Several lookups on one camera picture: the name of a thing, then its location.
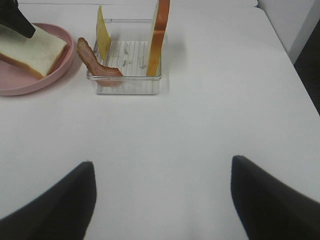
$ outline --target bread slice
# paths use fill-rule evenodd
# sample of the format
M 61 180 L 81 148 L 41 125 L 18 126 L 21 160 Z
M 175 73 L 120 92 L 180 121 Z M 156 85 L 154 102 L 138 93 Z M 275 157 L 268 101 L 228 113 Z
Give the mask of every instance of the bread slice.
M 169 8 L 170 0 L 157 1 L 153 15 L 151 36 L 148 43 L 147 76 L 155 76 L 157 74 L 162 43 L 164 41 L 168 22 Z
M 67 43 L 35 25 L 34 28 L 32 38 L 26 38 L 0 25 L 0 60 L 42 79 L 50 74 Z

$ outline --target pink plate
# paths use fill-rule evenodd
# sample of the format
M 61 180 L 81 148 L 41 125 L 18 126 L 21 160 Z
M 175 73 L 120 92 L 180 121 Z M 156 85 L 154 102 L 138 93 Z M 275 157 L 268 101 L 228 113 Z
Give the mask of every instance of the pink plate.
M 27 71 L 0 60 L 0 95 L 13 96 L 34 92 L 58 80 L 72 65 L 75 57 L 75 43 L 65 29 L 48 23 L 34 23 L 39 28 L 67 42 L 62 56 L 56 62 L 52 73 L 38 80 Z

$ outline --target fake bacon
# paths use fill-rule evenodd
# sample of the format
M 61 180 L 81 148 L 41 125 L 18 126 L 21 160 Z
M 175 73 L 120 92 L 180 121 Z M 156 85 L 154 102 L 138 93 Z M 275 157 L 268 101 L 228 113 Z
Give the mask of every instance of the fake bacon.
M 80 37 L 76 44 L 76 52 L 81 58 L 82 62 L 86 65 L 88 70 L 93 76 L 106 76 L 106 77 L 122 77 L 122 73 L 116 67 L 108 67 L 101 65 L 89 46 L 88 42 Z M 105 87 L 115 87 L 122 83 L 122 81 L 112 80 L 97 80 L 97 83 Z

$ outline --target white table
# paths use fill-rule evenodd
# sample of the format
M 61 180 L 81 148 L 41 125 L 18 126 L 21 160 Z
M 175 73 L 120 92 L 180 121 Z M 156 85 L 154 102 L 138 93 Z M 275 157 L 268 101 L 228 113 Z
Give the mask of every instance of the white table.
M 157 0 L 21 0 L 20 4 L 155 6 Z M 256 7 L 257 0 L 171 0 L 172 6 Z
M 20 8 L 94 43 L 94 5 Z M 237 154 L 320 201 L 320 118 L 262 10 L 173 6 L 162 57 L 159 95 L 96 95 L 76 58 L 47 88 L 0 97 L 0 217 L 86 160 L 98 190 L 86 240 L 247 239 Z

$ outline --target plastic tray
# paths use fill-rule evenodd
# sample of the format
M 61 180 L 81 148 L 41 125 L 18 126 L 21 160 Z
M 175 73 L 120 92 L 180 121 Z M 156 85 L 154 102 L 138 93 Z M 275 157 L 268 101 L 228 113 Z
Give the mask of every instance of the plastic tray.
M 97 94 L 155 95 L 160 91 L 161 58 L 156 76 L 147 76 L 148 43 L 152 28 L 151 19 L 105 19 L 112 38 L 105 61 L 99 53 L 97 42 L 93 52 L 100 64 L 119 68 L 123 76 L 93 76 Z

